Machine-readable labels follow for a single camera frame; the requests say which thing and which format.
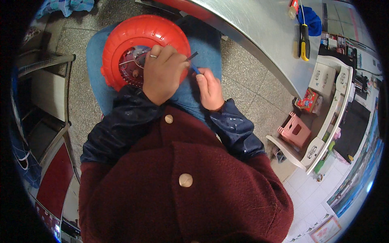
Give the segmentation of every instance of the yellow screwdriver handle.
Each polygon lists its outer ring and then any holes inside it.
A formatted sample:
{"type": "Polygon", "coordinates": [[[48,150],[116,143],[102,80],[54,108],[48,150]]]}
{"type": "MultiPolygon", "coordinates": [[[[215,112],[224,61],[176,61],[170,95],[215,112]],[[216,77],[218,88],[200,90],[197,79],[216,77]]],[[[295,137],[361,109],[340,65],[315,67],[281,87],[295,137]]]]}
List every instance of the yellow screwdriver handle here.
{"type": "Polygon", "coordinates": [[[311,45],[309,43],[308,25],[302,24],[300,26],[300,32],[301,32],[301,39],[300,39],[301,58],[304,61],[309,61],[311,45]]]}

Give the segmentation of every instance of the person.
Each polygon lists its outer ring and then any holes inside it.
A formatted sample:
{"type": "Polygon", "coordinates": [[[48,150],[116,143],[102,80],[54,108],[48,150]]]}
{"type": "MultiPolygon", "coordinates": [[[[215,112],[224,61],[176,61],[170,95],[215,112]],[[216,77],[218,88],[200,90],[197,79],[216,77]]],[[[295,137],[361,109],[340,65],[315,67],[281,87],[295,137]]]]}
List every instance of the person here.
{"type": "Polygon", "coordinates": [[[223,99],[221,34],[187,16],[186,34],[201,74],[186,56],[155,45],[143,89],[119,92],[100,73],[116,25],[89,41],[90,83],[104,118],[81,156],[83,242],[282,242],[293,205],[270,167],[254,125],[223,99]]]}

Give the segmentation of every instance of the stainless steel table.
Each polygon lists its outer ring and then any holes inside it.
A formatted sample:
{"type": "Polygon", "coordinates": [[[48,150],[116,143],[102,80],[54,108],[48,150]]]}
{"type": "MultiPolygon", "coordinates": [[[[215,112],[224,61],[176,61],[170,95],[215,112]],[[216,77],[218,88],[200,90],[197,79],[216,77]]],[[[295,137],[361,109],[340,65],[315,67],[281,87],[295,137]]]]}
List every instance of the stainless steel table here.
{"type": "MultiPolygon", "coordinates": [[[[310,37],[308,62],[297,57],[299,24],[288,15],[289,0],[157,0],[212,25],[255,56],[294,96],[308,88],[320,36],[310,37]]],[[[321,0],[304,0],[322,19],[321,0]]]]}

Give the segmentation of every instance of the hand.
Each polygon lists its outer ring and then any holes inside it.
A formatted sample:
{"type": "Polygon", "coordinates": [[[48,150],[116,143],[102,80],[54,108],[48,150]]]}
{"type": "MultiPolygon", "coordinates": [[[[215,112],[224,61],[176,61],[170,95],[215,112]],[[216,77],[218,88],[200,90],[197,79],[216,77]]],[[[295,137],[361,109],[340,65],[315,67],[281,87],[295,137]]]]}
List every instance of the hand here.
{"type": "Polygon", "coordinates": [[[211,69],[199,68],[201,74],[196,75],[196,80],[200,88],[201,104],[207,110],[219,111],[224,104],[221,82],[214,77],[211,69]]]}
{"type": "Polygon", "coordinates": [[[143,72],[143,92],[151,102],[162,105],[170,99],[180,85],[180,76],[189,62],[171,45],[154,45],[146,55],[143,72]]]}

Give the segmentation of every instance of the red hose reel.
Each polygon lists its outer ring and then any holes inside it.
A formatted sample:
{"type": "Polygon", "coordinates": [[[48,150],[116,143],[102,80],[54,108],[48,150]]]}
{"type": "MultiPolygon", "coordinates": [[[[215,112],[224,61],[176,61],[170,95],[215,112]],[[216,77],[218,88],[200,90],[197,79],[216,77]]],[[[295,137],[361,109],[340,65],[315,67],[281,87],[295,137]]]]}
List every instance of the red hose reel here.
{"type": "MultiPolygon", "coordinates": [[[[108,36],[101,73],[108,86],[119,91],[131,84],[142,88],[146,53],[154,45],[171,45],[189,57],[191,49],[184,32],[173,22],[156,15],[139,15],[120,23],[108,36]]],[[[180,83],[187,76],[185,69],[180,83]]]]}

